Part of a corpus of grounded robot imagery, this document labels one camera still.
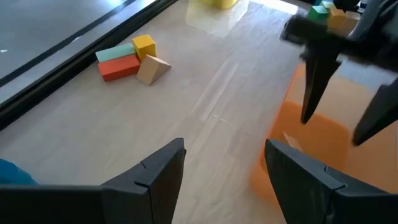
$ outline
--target table surface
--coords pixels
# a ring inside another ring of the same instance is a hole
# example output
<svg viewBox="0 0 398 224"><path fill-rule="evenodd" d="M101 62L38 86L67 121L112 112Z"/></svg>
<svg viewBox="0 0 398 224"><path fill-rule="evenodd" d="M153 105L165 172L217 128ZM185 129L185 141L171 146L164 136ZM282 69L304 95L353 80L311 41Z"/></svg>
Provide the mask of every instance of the table surface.
<svg viewBox="0 0 398 224"><path fill-rule="evenodd" d="M42 184L101 184L184 137L174 223L284 223L248 177L299 63L302 49L279 40L298 9L179 0L131 36L150 34L168 73L152 86L133 76L105 83L94 63L3 130L0 157ZM373 91L394 78L349 62L338 73Z"/></svg>

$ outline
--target black plastic jaw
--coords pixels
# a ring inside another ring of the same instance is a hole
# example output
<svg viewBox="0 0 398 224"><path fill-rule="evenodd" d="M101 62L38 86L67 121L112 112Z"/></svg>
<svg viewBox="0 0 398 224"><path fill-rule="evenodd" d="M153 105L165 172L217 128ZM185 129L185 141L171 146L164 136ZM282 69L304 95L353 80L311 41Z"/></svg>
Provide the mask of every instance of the black plastic jaw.
<svg viewBox="0 0 398 224"><path fill-rule="evenodd" d="M186 150L182 138L100 186L0 185L4 223L172 222Z"/></svg>
<svg viewBox="0 0 398 224"><path fill-rule="evenodd" d="M288 224L398 223L398 195L274 140L266 141L265 160Z"/></svg>

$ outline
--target toy block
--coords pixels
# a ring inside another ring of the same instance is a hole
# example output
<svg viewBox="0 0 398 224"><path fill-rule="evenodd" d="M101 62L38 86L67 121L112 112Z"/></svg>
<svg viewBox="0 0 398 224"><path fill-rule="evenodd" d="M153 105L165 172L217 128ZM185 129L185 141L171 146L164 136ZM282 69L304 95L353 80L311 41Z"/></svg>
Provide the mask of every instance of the toy block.
<svg viewBox="0 0 398 224"><path fill-rule="evenodd" d="M312 6L307 18L313 21L325 22L328 19L328 10L323 6Z"/></svg>
<svg viewBox="0 0 398 224"><path fill-rule="evenodd" d="M338 33L343 36L349 35L360 19L361 15L359 13L346 11L346 19L338 29Z"/></svg>
<svg viewBox="0 0 398 224"><path fill-rule="evenodd" d="M137 79L145 85L150 85L172 66L167 62L150 55L146 55L137 73Z"/></svg>
<svg viewBox="0 0 398 224"><path fill-rule="evenodd" d="M238 0L213 0L213 5L219 9L229 9L235 5Z"/></svg>
<svg viewBox="0 0 398 224"><path fill-rule="evenodd" d="M314 6L320 6L321 3L322 3L323 1L325 1L325 2L332 2L332 0L316 0L316 1L313 3L313 5L314 5Z"/></svg>
<svg viewBox="0 0 398 224"><path fill-rule="evenodd" d="M341 9L331 8L329 11L329 29L339 29L346 20L346 14Z"/></svg>
<svg viewBox="0 0 398 224"><path fill-rule="evenodd" d="M136 74L139 69L139 61L136 55L128 55L101 62L98 64L98 69L99 72L101 72L104 81L110 82L118 78Z"/></svg>
<svg viewBox="0 0 398 224"><path fill-rule="evenodd" d="M150 35L141 35L132 39L132 44L137 52L138 59L143 61L145 55L156 57L156 46Z"/></svg>
<svg viewBox="0 0 398 224"><path fill-rule="evenodd" d="M120 46L112 47L110 49L100 50L95 55L99 62L106 62L108 60L117 59L127 55L135 54L132 44L123 44Z"/></svg>
<svg viewBox="0 0 398 224"><path fill-rule="evenodd" d="M328 10L328 12L330 12L331 8L336 8L335 4L333 2L330 1L322 1L320 6L323 6L325 9Z"/></svg>

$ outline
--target orange block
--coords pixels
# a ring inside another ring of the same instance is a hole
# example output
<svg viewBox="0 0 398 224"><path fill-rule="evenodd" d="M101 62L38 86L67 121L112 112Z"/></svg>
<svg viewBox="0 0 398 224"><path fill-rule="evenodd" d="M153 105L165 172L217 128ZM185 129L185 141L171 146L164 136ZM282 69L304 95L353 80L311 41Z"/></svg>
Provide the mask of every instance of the orange block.
<svg viewBox="0 0 398 224"><path fill-rule="evenodd" d="M136 74L139 69L139 61L135 55L109 60L98 64L104 81L110 82L118 78Z"/></svg>
<svg viewBox="0 0 398 224"><path fill-rule="evenodd" d="M305 89L305 66L290 83L266 139L276 139L345 174L390 193L398 192L398 157L395 122L358 147L351 144L353 130L373 97L365 86L334 75L309 122L300 122ZM278 205L268 176L263 145L250 175L258 197Z"/></svg>

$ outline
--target orange rectangular block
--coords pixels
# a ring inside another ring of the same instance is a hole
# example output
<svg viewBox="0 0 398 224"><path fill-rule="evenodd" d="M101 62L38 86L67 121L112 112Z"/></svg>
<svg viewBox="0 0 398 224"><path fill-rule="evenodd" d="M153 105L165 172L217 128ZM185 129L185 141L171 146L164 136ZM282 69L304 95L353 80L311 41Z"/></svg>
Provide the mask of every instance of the orange rectangular block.
<svg viewBox="0 0 398 224"><path fill-rule="evenodd" d="M109 60L98 64L104 81L110 82L118 78L136 74L139 69L139 61L135 55Z"/></svg>

